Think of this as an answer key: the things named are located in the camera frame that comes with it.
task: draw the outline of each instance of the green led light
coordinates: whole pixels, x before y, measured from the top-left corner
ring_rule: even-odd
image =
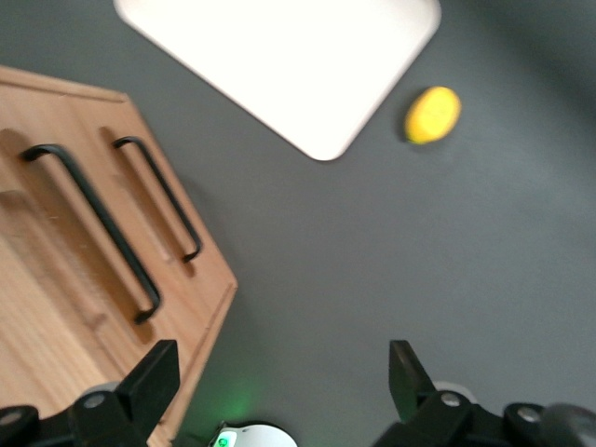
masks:
[[[213,447],[234,447],[236,444],[237,434],[234,431],[223,431],[217,437]]]

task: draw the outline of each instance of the gray surface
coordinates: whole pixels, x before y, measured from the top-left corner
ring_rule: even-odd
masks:
[[[369,125],[318,163],[109,1],[2,2],[0,63],[128,92],[237,274],[184,433],[262,418],[300,447],[371,445],[396,418],[393,338],[491,411],[596,409],[596,7],[565,3],[559,17],[538,3],[444,2]],[[462,118],[412,147],[400,121],[437,84],[460,94]]]

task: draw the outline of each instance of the black metal handle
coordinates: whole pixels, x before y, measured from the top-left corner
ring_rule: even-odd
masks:
[[[83,196],[87,199],[88,204],[93,208],[93,211],[95,211],[95,214],[102,222],[103,227],[120,250],[122,257],[124,257],[129,264],[130,270],[132,270],[147,293],[152,307],[148,310],[142,310],[135,318],[135,323],[137,324],[145,322],[153,316],[161,304],[161,297],[159,296],[159,290],[155,283],[151,280],[151,277],[142,266],[141,261],[139,261],[139,258],[120,231],[120,228],[116,225],[109,211],[103,206],[103,203],[93,189],[93,186],[91,186],[91,183],[85,178],[83,171],[78,167],[75,159],[65,148],[57,144],[38,144],[37,146],[33,146],[26,151],[21,152],[20,157],[26,161],[34,161],[45,154],[53,154],[56,156],[66,170],[68,170],[81,193],[83,193]]]
[[[139,150],[142,152],[142,156],[144,156],[145,160],[149,164],[149,167],[155,174],[157,180],[159,181],[159,184],[161,185],[164,192],[168,196],[169,201],[171,202],[172,206],[174,207],[174,209],[176,209],[176,212],[178,213],[180,220],[182,221],[184,227],[186,228],[186,231],[188,232],[190,237],[195,242],[196,248],[192,252],[185,254],[183,257],[183,261],[185,263],[187,263],[190,260],[194,259],[198,255],[198,253],[201,251],[201,239],[198,237],[198,234],[196,233],[195,228],[193,227],[190,220],[186,216],[186,213],[184,212],[183,207],[180,205],[180,202],[176,199],[176,196],[174,195],[171,188],[169,187],[168,182],[166,181],[166,179],[162,175],[161,171],[157,167],[157,164],[151,157],[151,154],[149,154],[149,150],[147,149],[147,146],[145,146],[145,144],[142,142],[142,140],[139,137],[133,137],[133,136],[123,137],[123,138],[119,138],[118,140],[116,140],[113,143],[113,146],[116,149],[118,149],[129,142],[132,142],[133,144],[135,144],[139,148]]]

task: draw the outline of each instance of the white tray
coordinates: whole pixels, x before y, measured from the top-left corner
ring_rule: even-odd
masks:
[[[115,0],[115,7],[317,160],[345,151],[440,22],[437,0]]]

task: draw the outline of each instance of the yellow lemon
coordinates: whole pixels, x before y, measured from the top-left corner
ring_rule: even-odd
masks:
[[[413,102],[406,115],[406,137],[416,144],[435,142],[454,128],[462,103],[446,87],[431,87]]]

